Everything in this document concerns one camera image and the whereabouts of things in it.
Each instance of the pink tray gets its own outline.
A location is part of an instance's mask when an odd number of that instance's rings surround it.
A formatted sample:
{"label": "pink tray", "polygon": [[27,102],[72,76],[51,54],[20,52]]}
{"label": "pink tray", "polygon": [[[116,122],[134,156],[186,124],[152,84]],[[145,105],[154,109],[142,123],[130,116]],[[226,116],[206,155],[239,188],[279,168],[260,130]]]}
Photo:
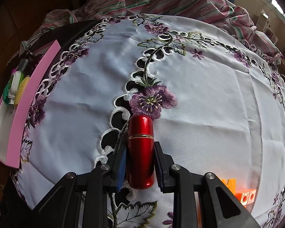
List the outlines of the pink tray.
{"label": "pink tray", "polygon": [[0,100],[0,161],[7,166],[19,168],[22,136],[31,103],[45,72],[60,49],[55,40],[36,51],[46,53],[33,72],[17,109],[12,110],[12,106],[6,105],[2,98]]}

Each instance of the beige wall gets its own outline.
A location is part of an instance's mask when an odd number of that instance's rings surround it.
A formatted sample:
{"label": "beige wall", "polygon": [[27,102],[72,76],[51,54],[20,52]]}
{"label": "beige wall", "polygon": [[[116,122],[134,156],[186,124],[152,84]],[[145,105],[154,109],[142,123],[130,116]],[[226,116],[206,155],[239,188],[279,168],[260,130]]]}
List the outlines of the beige wall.
{"label": "beige wall", "polygon": [[235,0],[234,4],[245,8],[254,24],[263,9],[269,17],[270,29],[278,38],[276,46],[285,53],[285,22],[279,17],[279,11],[268,0]]}

